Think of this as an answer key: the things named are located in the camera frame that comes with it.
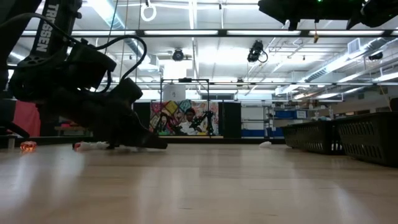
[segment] wooden floor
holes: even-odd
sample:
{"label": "wooden floor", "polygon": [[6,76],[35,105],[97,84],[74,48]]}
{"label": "wooden floor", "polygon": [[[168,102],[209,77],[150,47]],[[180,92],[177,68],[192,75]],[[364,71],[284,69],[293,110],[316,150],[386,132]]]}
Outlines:
{"label": "wooden floor", "polygon": [[0,223],[398,223],[398,169],[272,146],[0,153]]}

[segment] person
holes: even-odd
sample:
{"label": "person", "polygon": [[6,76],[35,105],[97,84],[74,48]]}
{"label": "person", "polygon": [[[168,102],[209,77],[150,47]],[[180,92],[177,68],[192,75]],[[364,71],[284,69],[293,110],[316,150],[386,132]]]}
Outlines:
{"label": "person", "polygon": [[189,108],[185,111],[185,119],[186,122],[180,123],[181,132],[186,133],[187,135],[197,135],[198,132],[203,132],[202,128],[197,126],[196,128],[191,128],[191,124],[193,118],[195,117],[195,110],[193,108]]}

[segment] black basket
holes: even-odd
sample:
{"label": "black basket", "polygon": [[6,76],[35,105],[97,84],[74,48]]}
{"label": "black basket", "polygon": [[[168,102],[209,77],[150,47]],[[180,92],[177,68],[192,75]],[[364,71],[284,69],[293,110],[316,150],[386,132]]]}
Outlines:
{"label": "black basket", "polygon": [[332,121],[316,121],[283,127],[286,145],[322,154],[342,155],[343,148]]}
{"label": "black basket", "polygon": [[398,113],[364,114],[337,122],[341,142],[348,156],[398,167]]}

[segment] white cloth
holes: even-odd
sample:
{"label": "white cloth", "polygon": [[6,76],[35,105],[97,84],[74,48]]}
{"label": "white cloth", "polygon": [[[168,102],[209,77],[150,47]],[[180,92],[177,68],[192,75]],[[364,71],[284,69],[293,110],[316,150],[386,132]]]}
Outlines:
{"label": "white cloth", "polygon": [[198,131],[195,130],[194,128],[190,128],[191,124],[192,122],[189,121],[180,123],[181,131],[183,133],[186,133],[187,135],[197,135]]}

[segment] red object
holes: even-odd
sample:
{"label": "red object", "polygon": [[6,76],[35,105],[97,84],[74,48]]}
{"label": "red object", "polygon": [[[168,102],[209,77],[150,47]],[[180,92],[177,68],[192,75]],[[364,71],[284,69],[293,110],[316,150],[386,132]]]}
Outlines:
{"label": "red object", "polygon": [[26,141],[22,142],[19,146],[22,152],[35,152],[36,151],[36,142]]}
{"label": "red object", "polygon": [[34,103],[17,100],[13,122],[28,132],[31,137],[40,136],[40,115]]}

